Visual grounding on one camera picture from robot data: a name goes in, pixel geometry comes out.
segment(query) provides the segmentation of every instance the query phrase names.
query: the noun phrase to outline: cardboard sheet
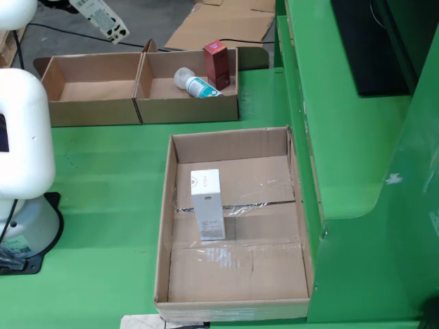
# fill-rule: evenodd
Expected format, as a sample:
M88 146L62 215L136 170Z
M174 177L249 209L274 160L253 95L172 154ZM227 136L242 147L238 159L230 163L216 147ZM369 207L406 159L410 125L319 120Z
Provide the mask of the cardboard sheet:
M221 5L241 9L258 10L262 12L275 12L276 0L195 0L196 3L206 5Z
M171 49L198 50L215 39L262 41L274 19L272 12L259 12L234 5L197 3L190 15L168 40ZM227 47L260 46L224 41Z

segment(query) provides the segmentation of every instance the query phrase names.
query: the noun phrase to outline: label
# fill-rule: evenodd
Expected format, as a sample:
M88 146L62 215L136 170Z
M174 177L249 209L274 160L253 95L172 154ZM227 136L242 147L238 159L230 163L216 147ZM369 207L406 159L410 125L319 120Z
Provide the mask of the label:
M116 23L103 11L102 9L97 10L93 15L91 15L96 24L104 31L110 31Z
M201 240L220 240L226 238L224 231L224 221L222 220L207 220L199 222L201 226L200 235Z
M218 90L201 80L199 77L196 77L191 81L187 87L187 92L198 98L217 97L222 95Z
M9 256L28 257L32 250L29 243L23 235L18 235L11 239L5 239L1 242L1 250Z

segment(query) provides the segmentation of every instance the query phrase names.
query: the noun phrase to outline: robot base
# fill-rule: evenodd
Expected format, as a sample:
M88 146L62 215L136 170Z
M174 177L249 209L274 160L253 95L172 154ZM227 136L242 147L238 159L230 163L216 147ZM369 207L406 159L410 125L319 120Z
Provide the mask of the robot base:
M58 210L58 204L60 203L61 195L57 192L50 192L50 193L45 193L44 196L46 200L50 203L50 205L54 208L60 220L60 227L58 229L58 233L55 236L55 239L39 254L29 258L20 259L20 261L25 262L25 267L22 271L12 270L9 267L0 267L0 276L19 276L25 274L37 274L41 270L41 266L43 265L43 259L45 254L47 254L60 240L62 231L64 230L64 219L61 215L61 212Z

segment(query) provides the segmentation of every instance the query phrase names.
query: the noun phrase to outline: sticker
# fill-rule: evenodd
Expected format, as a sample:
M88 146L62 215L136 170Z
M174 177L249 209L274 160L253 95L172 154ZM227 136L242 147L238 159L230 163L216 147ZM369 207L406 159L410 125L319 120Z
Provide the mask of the sticker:
M32 253L29 243L23 235L3 240L0 248L6 254L16 257L28 257Z
M96 22L97 26L104 31L110 31L116 25L115 21L113 21L102 9L97 10L91 15L91 18Z
M187 91L194 97L206 98L206 97L216 97L222 94L214 89L210 84L207 84L199 77L196 77L189 84Z

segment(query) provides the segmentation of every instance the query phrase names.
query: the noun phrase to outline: plastic bottle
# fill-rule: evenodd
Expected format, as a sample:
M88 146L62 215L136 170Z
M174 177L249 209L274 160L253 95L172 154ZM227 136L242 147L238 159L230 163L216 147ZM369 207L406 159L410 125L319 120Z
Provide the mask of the plastic bottle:
M174 75L174 83L180 89L186 89L189 94L197 98L224 96L210 84L195 76L187 67L178 69Z

